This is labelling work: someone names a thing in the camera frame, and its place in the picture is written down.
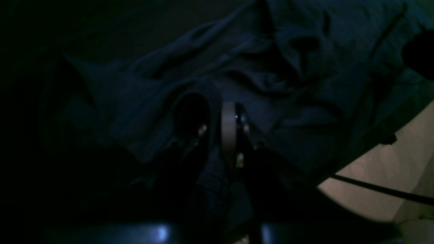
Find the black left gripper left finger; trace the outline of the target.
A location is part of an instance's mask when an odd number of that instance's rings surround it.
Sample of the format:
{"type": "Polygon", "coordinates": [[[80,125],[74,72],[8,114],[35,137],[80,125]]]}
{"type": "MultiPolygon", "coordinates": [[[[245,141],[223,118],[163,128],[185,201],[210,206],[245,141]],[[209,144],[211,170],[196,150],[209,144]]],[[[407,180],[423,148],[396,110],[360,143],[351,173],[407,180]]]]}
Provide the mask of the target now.
{"type": "Polygon", "coordinates": [[[187,95],[175,106],[175,133],[127,189],[86,219],[44,230],[45,244],[204,244],[208,232],[187,214],[208,157],[210,108],[187,95]]]}

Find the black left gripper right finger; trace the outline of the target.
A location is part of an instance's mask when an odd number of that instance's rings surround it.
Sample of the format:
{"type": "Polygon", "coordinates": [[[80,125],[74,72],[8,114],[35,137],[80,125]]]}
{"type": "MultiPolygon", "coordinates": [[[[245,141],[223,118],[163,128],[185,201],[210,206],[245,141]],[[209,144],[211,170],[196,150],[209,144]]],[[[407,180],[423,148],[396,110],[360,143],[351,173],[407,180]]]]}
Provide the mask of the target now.
{"type": "Polygon", "coordinates": [[[223,158],[252,207],[252,244],[400,243],[395,224],[354,214],[308,183],[273,150],[242,105],[223,103],[220,126],[223,158]]]}

